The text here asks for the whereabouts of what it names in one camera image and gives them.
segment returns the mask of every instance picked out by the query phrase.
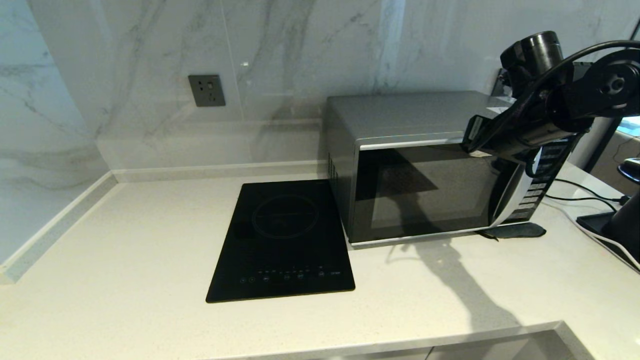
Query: microwave control panel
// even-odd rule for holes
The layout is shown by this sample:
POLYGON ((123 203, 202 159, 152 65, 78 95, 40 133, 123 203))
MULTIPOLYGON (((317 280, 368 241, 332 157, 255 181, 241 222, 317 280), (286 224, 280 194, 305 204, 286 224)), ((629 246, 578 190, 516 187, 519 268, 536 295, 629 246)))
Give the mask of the microwave control panel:
MULTIPOLYGON (((567 157, 566 148, 573 146, 574 137, 564 138, 550 142, 542 147, 542 153, 540 154, 540 163, 537 171, 545 171, 557 161, 561 156, 567 157)), ((545 197, 549 186, 553 183, 556 175, 560 171, 558 168, 551 174, 543 177, 537 177, 533 179, 527 193, 525 194, 518 207, 507 217, 503 224, 512 224, 515 222, 529 221, 533 216, 534 211, 545 197)))

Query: control panel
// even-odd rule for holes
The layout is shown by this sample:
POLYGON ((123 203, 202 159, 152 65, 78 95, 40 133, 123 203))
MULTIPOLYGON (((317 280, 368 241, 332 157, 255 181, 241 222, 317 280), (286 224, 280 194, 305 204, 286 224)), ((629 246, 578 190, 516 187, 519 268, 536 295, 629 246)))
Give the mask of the control panel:
POLYGON ((240 284, 278 284, 308 279, 335 278, 341 276, 342 270, 324 265, 292 266, 286 269, 263 268, 243 274, 238 278, 240 284))
MULTIPOLYGON (((542 147, 540 154, 540 162, 537 172, 544 172, 558 160, 561 156, 567 157, 566 148, 573 145, 574 137, 564 138, 550 142, 542 147)), ((528 221, 533 216, 534 211, 544 198, 549 186, 553 183, 560 169, 543 177, 533 179, 527 193, 525 194, 518 207, 510 214, 503 224, 512 224, 515 222, 528 221)))

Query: white marble backsplash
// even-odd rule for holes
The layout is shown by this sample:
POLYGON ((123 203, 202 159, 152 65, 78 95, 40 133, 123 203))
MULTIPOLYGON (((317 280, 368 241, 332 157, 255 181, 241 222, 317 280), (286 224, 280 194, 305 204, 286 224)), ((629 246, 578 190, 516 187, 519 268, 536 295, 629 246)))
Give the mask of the white marble backsplash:
POLYGON ((0 2, 0 264, 108 171, 23 0, 0 2))
POLYGON ((628 38, 637 0, 30 0, 112 169, 313 160, 331 95, 489 92, 500 53, 628 38), (219 74, 197 108, 187 76, 219 74))

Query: cabinet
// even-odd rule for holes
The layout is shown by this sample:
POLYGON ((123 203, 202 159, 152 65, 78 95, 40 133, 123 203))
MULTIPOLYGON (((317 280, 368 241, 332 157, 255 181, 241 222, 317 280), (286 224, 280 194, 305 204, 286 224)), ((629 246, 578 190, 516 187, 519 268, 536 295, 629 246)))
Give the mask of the cabinet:
POLYGON ((426 360, 575 360, 553 331, 435 347, 426 360))
POLYGON ((377 352, 374 354, 333 356, 322 360, 425 360, 431 348, 377 352))

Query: oven mitt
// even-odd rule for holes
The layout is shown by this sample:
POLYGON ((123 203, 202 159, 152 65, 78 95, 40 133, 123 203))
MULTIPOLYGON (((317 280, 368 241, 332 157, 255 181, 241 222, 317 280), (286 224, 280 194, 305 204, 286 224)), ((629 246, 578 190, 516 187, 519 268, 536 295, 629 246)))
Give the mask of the oven mitt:
POLYGON ((547 233, 542 226, 527 222, 524 224, 514 224, 494 227, 493 229, 478 230, 480 234, 488 239, 509 239, 509 238, 539 238, 547 233))

